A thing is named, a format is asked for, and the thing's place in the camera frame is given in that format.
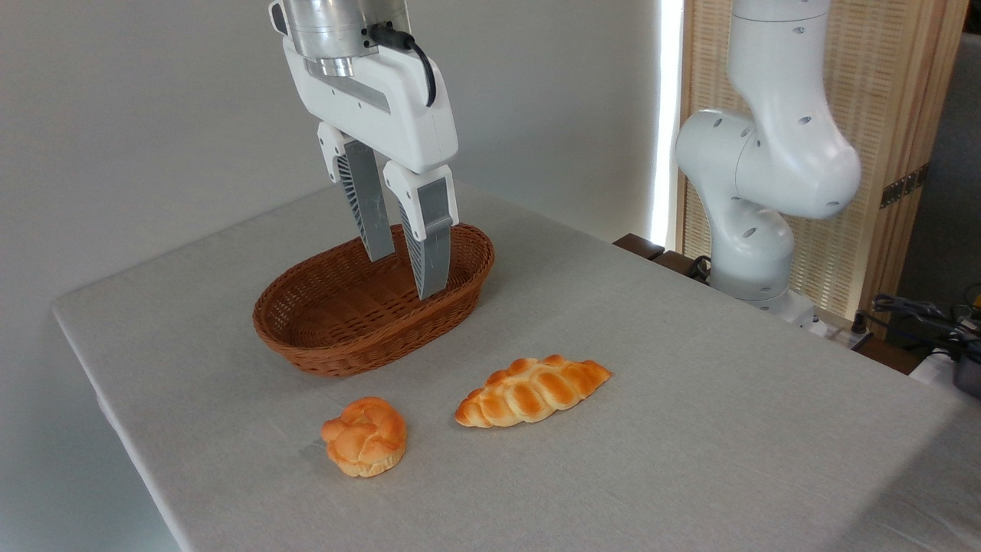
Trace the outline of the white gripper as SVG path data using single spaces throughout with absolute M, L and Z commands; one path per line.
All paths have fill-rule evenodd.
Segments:
M 437 63 L 431 63 L 437 97 L 427 106 L 425 69 L 413 53 L 382 47 L 354 58 L 351 77 L 329 77 L 308 69 L 290 39 L 283 49 L 302 104 L 323 121 L 317 130 L 323 160 L 346 195 L 368 258 L 381 261 L 395 252 L 375 150 L 395 160 L 386 163 L 383 178 L 399 201 L 419 298 L 441 292 L 451 267 L 451 227 L 459 223 L 445 164 L 459 142 Z

